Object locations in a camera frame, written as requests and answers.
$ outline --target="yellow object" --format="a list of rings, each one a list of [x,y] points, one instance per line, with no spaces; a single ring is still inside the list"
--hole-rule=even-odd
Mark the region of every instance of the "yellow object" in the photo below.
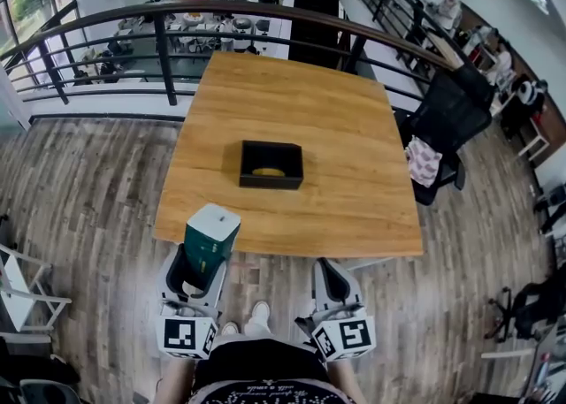
[[[277,168],[256,168],[251,172],[254,176],[280,176],[285,177],[285,173]]]

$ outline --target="wooden floor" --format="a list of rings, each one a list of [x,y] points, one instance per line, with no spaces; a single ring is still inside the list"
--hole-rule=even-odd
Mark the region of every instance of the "wooden floor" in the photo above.
[[[81,397],[152,398],[163,363],[153,317],[154,281],[171,245],[152,238],[180,124],[140,120],[41,120],[0,147],[0,213],[19,249],[53,262],[52,287],[73,304],[54,350],[82,376]],[[486,299],[547,272],[522,159],[492,126],[463,149],[465,189],[419,208],[424,256],[358,271],[376,317],[378,347],[356,365],[372,403],[450,403],[469,390],[517,393],[529,359],[483,362],[492,321]],[[311,260],[236,254],[221,322],[241,324],[254,302],[273,308],[279,335],[310,309]]]

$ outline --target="shoe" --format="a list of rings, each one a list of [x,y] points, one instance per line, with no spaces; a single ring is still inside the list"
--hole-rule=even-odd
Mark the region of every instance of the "shoe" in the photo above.
[[[220,335],[235,335],[237,333],[240,333],[238,325],[230,321],[229,323],[226,323],[224,327],[222,327],[222,332],[220,333]]]
[[[267,320],[269,319],[271,313],[272,312],[269,309],[269,304],[266,301],[259,301],[251,310],[251,316],[255,319],[265,321],[265,325],[267,325]]]

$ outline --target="handrail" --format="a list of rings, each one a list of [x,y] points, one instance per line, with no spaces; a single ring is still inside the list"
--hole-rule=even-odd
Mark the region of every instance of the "handrail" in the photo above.
[[[447,31],[444,28],[438,25],[438,22],[434,20],[434,18],[430,16],[426,12],[426,10],[423,10],[422,8],[415,5],[415,3],[412,0],[404,0],[404,1],[407,2],[413,10],[422,14],[423,18],[425,18],[427,22],[429,22],[432,26],[434,26],[436,33],[450,45],[450,47],[455,51],[458,57],[460,57],[463,60],[465,64],[471,65],[475,68],[473,63],[470,61],[470,58],[463,53],[462,49],[458,46],[458,44],[456,44],[454,39],[450,37],[450,35],[447,33]]]
[[[134,18],[148,14],[155,15],[176,12],[230,12],[235,14],[252,14],[299,22],[311,22],[325,27],[332,27],[336,30],[361,36],[365,39],[408,52],[415,57],[422,58],[423,60],[443,69],[452,69],[452,66],[444,58],[439,57],[428,50],[423,50],[402,38],[396,38],[390,34],[380,32],[362,24],[357,24],[328,14],[308,11],[301,8],[292,8],[276,4],[256,4],[251,2],[226,0],[184,0],[161,2],[157,4],[138,4],[115,10],[101,11],[84,18],[76,19],[72,22],[68,22],[62,26],[53,27],[45,32],[35,34],[29,40],[6,51],[0,56],[0,60],[4,60],[5,58],[11,57],[21,51],[29,50],[38,42],[42,42],[57,34],[64,34],[72,30],[90,27],[95,24],[101,24],[112,20]]]

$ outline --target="metal railing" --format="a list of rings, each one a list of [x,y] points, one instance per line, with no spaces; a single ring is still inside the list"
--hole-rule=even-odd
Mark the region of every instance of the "metal railing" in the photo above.
[[[372,13],[372,20],[378,22],[385,32],[413,42],[426,50],[434,49],[433,44],[428,40],[429,34],[433,33],[444,40],[466,66],[476,70],[476,66],[463,53],[449,32],[438,24],[426,6],[424,8],[418,6],[415,0],[360,1]],[[402,59],[413,73],[425,79],[431,75],[431,70],[425,62],[415,61],[412,56],[403,53],[400,53],[397,58]],[[422,85],[422,81],[417,80],[417,82],[420,83],[421,90],[425,91],[426,86]]]
[[[174,13],[188,13],[188,12],[200,12],[200,13],[232,13],[232,14],[243,14],[260,16],[268,19],[287,19],[294,23],[305,23],[309,25],[317,25],[330,27],[335,29],[336,45],[335,47],[327,47],[318,44],[312,44],[308,42],[301,42],[296,40],[288,40],[285,38],[279,38],[277,36],[268,36],[266,34],[257,34],[259,32],[253,33],[253,30],[249,34],[243,33],[221,33],[218,28],[212,31],[203,30],[180,30],[172,31],[168,27],[171,26],[170,20],[168,20]],[[47,40],[49,38],[65,35],[73,30],[95,26],[98,24],[103,24],[113,20],[123,20],[129,19],[128,21],[133,21],[138,19],[146,20],[142,25],[150,27],[138,29],[138,31],[133,31],[131,34],[119,34],[111,37],[94,39],[91,41],[77,43],[68,47],[63,47],[59,50],[48,50]],[[350,35],[355,37],[353,47],[351,50],[345,50],[339,45],[339,35],[341,32],[342,36],[349,38]],[[174,47],[176,39],[179,38],[192,38],[192,42],[196,42],[195,50],[183,51],[178,53]],[[394,48],[399,53],[407,54],[414,59],[426,62],[432,69],[451,69],[450,65],[442,57],[439,57],[427,50],[423,50],[417,45],[407,42],[401,38],[392,36],[387,33],[380,32],[370,27],[366,27],[360,24],[349,22],[343,19],[336,18],[334,16],[329,16],[315,11],[307,11],[298,8],[290,8],[286,6],[276,5],[276,4],[259,4],[250,2],[240,2],[240,1],[225,1],[225,0],[194,0],[194,1],[179,1],[161,4],[142,4],[129,6],[126,8],[120,8],[117,10],[99,12],[85,18],[76,19],[73,22],[61,25],[59,27],[51,28],[45,32],[39,33],[33,36],[28,41],[20,44],[19,46],[5,52],[0,56],[1,60],[9,59],[8,65],[6,66],[6,71],[9,76],[14,70],[21,68],[30,69],[33,68],[33,63],[39,61],[42,64],[42,69],[35,72],[30,72],[28,74],[16,77],[12,79],[12,82],[17,82],[25,78],[33,77],[40,74],[47,74],[49,76],[49,81],[44,81],[37,83],[35,85],[27,86],[24,88],[18,88],[17,92],[21,95],[24,102],[37,101],[43,99],[50,99],[53,97],[60,97],[65,103],[69,103],[69,98],[77,95],[106,95],[106,94],[165,94],[168,97],[170,105],[177,104],[177,95],[192,95],[194,91],[188,91],[183,88],[176,88],[176,84],[183,82],[196,82],[202,76],[202,73],[198,75],[188,75],[183,72],[174,72],[172,70],[172,63],[177,63],[176,60],[192,59],[196,60],[208,60],[210,59],[214,50],[220,48],[220,38],[232,38],[234,40],[246,40],[250,44],[258,43],[275,43],[287,45],[291,48],[294,46],[308,47],[313,50],[319,50],[324,53],[332,52],[340,57],[339,69],[344,72],[356,73],[356,66],[360,62],[365,62],[370,65],[376,65],[385,68],[392,72],[397,72],[401,75],[407,76],[411,79],[418,80],[423,83],[430,83],[430,81],[420,75],[416,75],[413,72],[408,72],[405,69],[397,68],[391,66],[387,63],[379,62],[378,60],[372,60],[367,57],[363,57],[363,46],[367,41],[379,42],[385,44],[391,48]],[[111,42],[121,42],[129,41],[131,43],[136,43],[139,41],[149,41],[150,51],[155,51],[155,53],[147,53],[148,44],[145,43],[144,48],[145,53],[136,53],[136,47],[133,47],[133,51],[130,55],[120,55],[120,54],[109,54],[105,53],[107,56],[103,57],[92,57],[84,59],[82,61],[71,62],[63,65],[56,65],[54,57],[58,54],[65,53],[69,56],[69,52],[82,49],[91,48],[96,45],[105,45]],[[30,50],[38,50],[38,57],[29,57]],[[116,73],[103,73],[97,72],[95,75],[77,75],[77,70],[82,70],[86,66],[94,65],[96,69],[97,64],[113,64],[116,62],[135,62],[142,63],[153,60],[158,61],[159,72],[116,72]],[[61,71],[64,69],[72,68],[75,71],[75,76],[73,79],[64,79]],[[116,86],[97,85],[96,88],[92,87],[88,91],[86,88],[70,89],[70,87],[77,85],[90,84],[94,82],[115,82],[121,78],[128,79],[157,79],[159,82],[164,83],[162,89],[158,88],[144,88],[144,85],[140,83],[136,88],[116,88]],[[386,89],[395,92],[400,95],[405,95],[417,100],[422,100],[419,95],[413,95],[408,93],[401,88],[392,88],[387,84]]]

